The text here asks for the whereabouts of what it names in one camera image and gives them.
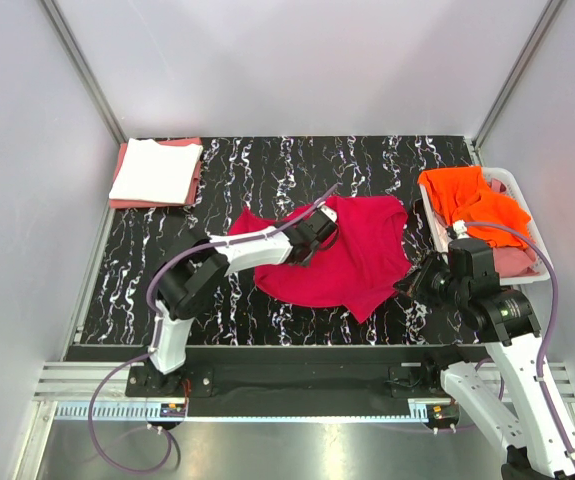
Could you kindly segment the orange t-shirt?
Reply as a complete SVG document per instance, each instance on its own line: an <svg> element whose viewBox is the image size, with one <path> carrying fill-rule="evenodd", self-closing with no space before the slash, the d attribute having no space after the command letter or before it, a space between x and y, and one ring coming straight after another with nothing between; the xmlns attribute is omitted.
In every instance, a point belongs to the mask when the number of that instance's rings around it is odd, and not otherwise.
<svg viewBox="0 0 575 480"><path fill-rule="evenodd" d="M458 220L490 223L485 220L491 205L490 189L480 166L427 170L418 183L448 225Z"/></svg>

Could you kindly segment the aluminium corner post right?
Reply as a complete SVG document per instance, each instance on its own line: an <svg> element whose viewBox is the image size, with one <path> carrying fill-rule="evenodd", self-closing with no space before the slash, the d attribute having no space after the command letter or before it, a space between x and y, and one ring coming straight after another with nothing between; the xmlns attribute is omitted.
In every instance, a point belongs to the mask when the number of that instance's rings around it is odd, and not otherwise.
<svg viewBox="0 0 575 480"><path fill-rule="evenodd" d="M471 145L475 151L479 151L482 148L491 134L497 121L500 119L503 111L508 105L513 93L526 74L530 64L536 57L543 41L565 5L565 0L548 0L545 3L480 128L471 139Z"/></svg>

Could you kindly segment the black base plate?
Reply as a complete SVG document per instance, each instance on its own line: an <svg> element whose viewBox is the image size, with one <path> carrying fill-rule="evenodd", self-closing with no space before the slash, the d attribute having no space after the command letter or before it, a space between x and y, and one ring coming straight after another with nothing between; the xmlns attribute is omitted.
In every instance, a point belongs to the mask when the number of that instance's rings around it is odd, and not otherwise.
<svg viewBox="0 0 575 480"><path fill-rule="evenodd" d="M188 400L195 420L391 417L409 413L411 400L449 402L435 359L481 356L475 346L191 346L168 375L137 362L126 394Z"/></svg>

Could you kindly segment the aluminium corner post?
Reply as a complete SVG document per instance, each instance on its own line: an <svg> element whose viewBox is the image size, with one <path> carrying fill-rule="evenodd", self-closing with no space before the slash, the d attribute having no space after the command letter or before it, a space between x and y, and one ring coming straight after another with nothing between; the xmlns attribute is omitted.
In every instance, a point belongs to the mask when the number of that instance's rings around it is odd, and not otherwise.
<svg viewBox="0 0 575 480"><path fill-rule="evenodd" d="M111 137L117 144L125 143L127 136L97 80L59 2L54 0L38 0L37 3L46 16L47 21L58 38L83 88L87 92Z"/></svg>
<svg viewBox="0 0 575 480"><path fill-rule="evenodd" d="M530 64L536 57L543 41L565 5L565 0L548 0L545 3L480 128L471 139L471 145L475 151L479 151L482 148L491 134L497 121L500 119L503 111L508 105L513 93L526 74Z"/></svg>

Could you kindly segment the aluminium corner post left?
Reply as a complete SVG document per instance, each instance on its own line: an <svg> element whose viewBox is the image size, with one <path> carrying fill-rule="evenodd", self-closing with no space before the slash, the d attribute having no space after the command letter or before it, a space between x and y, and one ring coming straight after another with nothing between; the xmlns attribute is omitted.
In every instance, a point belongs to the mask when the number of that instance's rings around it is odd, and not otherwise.
<svg viewBox="0 0 575 480"><path fill-rule="evenodd" d="M38 0L37 3L46 16L47 21L58 38L83 88L87 92L111 137L117 144L125 143L127 136L97 80L59 2L54 0Z"/></svg>

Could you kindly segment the white plastic laundry basket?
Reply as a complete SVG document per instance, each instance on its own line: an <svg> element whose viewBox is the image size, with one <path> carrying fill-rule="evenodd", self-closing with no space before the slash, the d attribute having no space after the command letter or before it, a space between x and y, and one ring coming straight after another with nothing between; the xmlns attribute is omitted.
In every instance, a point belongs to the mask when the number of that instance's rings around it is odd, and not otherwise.
<svg viewBox="0 0 575 480"><path fill-rule="evenodd" d="M501 225L529 238L541 251L544 242L515 177L491 167L451 167L420 174L423 207L435 249L448 250L448 228L454 222ZM503 286L526 285L549 278L534 250L521 238L495 227L473 227L467 234L492 247L496 270Z"/></svg>

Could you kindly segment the crimson red t-shirt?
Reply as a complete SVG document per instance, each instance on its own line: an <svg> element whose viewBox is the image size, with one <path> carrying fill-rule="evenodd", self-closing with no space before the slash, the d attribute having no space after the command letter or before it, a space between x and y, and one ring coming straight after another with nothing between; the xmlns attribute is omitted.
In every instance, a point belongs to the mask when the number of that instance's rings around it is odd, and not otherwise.
<svg viewBox="0 0 575 480"><path fill-rule="evenodd" d="M301 307L346 307L357 322L395 294L394 284L411 263L402 247L407 213L393 196L331 196L338 235L307 266L254 269L256 286L284 303Z"/></svg>

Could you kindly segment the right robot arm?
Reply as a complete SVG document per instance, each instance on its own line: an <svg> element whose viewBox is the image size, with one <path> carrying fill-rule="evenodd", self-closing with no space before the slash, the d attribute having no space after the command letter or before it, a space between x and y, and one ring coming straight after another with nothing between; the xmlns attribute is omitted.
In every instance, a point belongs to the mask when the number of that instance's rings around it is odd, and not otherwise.
<svg viewBox="0 0 575 480"><path fill-rule="evenodd" d="M575 427L545 361L542 329L527 297L502 286L491 247L475 238L453 240L447 252L428 254L395 288L456 311L478 332L509 390L511 408L455 346L428 354L418 379L430 395L451 397L499 449L502 478L575 479Z"/></svg>

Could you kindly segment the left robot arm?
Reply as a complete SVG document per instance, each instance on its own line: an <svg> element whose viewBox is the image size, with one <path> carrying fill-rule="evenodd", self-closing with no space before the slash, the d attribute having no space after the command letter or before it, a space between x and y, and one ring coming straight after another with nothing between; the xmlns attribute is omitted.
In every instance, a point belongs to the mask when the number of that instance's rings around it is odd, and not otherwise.
<svg viewBox="0 0 575 480"><path fill-rule="evenodd" d="M192 323L211 309L224 279L260 266L304 266L338 231L337 212L321 203L250 233L211 237L200 230L185 232L184 250L158 268L146 293L155 322L148 384L163 396L181 388Z"/></svg>

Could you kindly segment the dusty pink t-shirt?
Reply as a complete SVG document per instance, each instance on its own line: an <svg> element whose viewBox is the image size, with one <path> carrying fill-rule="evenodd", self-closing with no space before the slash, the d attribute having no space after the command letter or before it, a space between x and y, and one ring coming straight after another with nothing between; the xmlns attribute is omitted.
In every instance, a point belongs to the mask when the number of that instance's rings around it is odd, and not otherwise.
<svg viewBox="0 0 575 480"><path fill-rule="evenodd" d="M508 194L507 184L499 178L489 182L491 205L485 220L509 227L529 237L530 214ZM493 248L496 270L502 278L534 275L537 258L534 251L520 238L503 230L484 228L486 241Z"/></svg>

